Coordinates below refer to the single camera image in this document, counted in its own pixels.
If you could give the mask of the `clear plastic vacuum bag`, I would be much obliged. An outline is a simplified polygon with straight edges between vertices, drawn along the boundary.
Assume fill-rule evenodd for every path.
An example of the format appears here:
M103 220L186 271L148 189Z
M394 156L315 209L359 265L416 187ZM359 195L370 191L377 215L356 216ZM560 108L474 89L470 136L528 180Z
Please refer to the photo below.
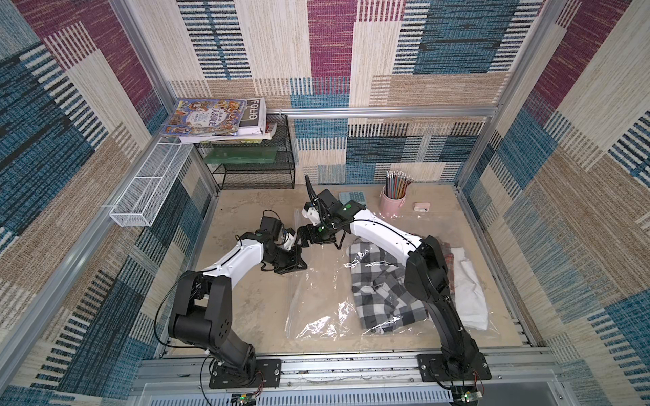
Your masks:
M450 297L477 341L497 343L501 317L467 250L442 241ZM297 341L436 336L433 318L404 286L406 269L386 250L350 236L340 249L311 247L294 275L284 334Z

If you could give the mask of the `black white checked shirt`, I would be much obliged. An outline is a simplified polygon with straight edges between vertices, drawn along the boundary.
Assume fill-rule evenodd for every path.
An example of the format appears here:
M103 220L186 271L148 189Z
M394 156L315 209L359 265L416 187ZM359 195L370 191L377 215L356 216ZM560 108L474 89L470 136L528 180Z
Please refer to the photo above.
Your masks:
M406 269L387 251L357 238L348 248L351 291L362 329L395 333L428 319L423 302L404 285Z

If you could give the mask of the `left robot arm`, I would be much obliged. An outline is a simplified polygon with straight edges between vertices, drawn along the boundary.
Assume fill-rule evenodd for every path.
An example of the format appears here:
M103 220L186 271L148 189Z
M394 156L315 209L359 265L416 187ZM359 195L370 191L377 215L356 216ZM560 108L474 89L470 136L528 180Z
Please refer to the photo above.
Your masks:
M254 267L283 275L307 269L301 257L303 227L285 228L280 219L262 217L254 232L237 236L235 247L213 265L184 272L177 285L168 334L208 352L213 359L211 388L253 387L262 380L253 345L235 333L233 289Z

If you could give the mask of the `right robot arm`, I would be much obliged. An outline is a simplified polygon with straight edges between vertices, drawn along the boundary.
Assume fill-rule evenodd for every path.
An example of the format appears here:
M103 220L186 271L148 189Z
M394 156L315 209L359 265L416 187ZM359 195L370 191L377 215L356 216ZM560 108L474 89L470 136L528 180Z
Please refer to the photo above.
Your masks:
M357 201L343 203L329 189L316 192L305 177L308 202L303 216L310 221L297 230L296 250L312 245L337 247L337 234L354 235L392 255L405 267L406 291L424 304L438 330L441 353L437 368L444 381L492 378L485 355L465 329L451 297L449 268L442 245L433 236L418 237L377 217Z

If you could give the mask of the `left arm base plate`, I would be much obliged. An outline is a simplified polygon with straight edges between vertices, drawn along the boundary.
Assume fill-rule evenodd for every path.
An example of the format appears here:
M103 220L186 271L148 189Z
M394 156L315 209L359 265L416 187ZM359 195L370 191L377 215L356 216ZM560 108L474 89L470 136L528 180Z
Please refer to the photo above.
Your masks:
M281 359L254 360L252 365L246 365L243 370L237 369L224 361L212 361L209 368L210 389L236 388L277 388L280 384Z

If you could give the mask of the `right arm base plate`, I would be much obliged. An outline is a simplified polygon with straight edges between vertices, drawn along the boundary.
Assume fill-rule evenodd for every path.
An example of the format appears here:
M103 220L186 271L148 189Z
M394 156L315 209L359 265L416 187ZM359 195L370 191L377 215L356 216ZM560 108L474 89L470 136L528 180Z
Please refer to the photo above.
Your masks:
M423 382L473 382L493 378L483 353L477 353L468 364L448 360L443 354L416 356Z

